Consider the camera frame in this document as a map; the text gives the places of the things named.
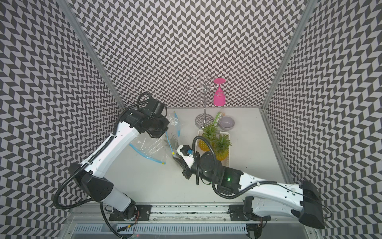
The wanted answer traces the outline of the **clear zip-top bag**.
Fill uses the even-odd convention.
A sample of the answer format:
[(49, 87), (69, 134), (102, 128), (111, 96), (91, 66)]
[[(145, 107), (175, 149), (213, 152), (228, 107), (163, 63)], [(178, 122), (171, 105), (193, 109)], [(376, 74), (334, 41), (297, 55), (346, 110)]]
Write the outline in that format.
[(179, 147), (179, 136), (177, 132), (166, 132), (162, 138), (162, 146), (164, 149), (164, 162), (173, 158), (177, 154), (177, 148)]
[(176, 111), (169, 112), (166, 118), (170, 122), (170, 124), (168, 125), (168, 133), (172, 136), (180, 137), (183, 123), (179, 119)]
[(140, 134), (129, 145), (142, 157), (163, 165), (166, 164), (169, 149), (164, 136), (152, 138), (148, 134)]

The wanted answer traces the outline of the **pineapple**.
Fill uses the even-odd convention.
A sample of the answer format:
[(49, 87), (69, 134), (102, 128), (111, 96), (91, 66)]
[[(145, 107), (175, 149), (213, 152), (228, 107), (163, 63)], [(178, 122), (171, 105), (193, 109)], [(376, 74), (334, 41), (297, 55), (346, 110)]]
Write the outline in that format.
[[(203, 128), (202, 137), (204, 137), (213, 148), (214, 140), (217, 137), (217, 127), (212, 123), (207, 124)], [(202, 151), (210, 151), (208, 145), (203, 140), (199, 140), (199, 147)]]
[(229, 155), (229, 147), (232, 146), (229, 136), (226, 134), (220, 134), (216, 137), (213, 143), (213, 149), (217, 160), (224, 161)]

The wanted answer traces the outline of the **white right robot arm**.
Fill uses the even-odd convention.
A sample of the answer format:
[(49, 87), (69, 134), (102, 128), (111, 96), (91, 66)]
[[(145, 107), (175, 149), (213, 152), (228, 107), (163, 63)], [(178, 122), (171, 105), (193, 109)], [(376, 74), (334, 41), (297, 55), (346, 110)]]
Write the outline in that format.
[(259, 221), (282, 216), (297, 218), (301, 224), (311, 228), (325, 229), (325, 206), (313, 183), (278, 183), (223, 166), (213, 149), (199, 154), (196, 149), (198, 141), (206, 141), (206, 138), (198, 135), (192, 145), (182, 144), (177, 148), (177, 160), (186, 179), (195, 175), (197, 182), (207, 181), (217, 196), (227, 200), (243, 196), (245, 219)]

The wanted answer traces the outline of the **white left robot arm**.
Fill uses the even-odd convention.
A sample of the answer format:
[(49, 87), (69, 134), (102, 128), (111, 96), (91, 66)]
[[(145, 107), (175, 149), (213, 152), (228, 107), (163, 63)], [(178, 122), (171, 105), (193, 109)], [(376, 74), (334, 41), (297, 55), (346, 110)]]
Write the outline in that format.
[[(53, 196), (53, 205), (57, 209), (68, 210), (95, 201), (111, 206), (122, 213), (125, 220), (134, 219), (137, 216), (135, 201), (118, 190), (105, 175), (121, 152), (141, 133), (146, 132), (151, 138), (160, 138), (170, 124), (167, 114), (164, 103), (154, 99), (148, 92), (141, 93), (135, 104), (122, 111), (108, 138), (83, 162), (71, 164), (70, 177), (57, 189)], [(72, 181), (88, 198), (71, 205), (63, 205), (59, 200), (60, 194)]]

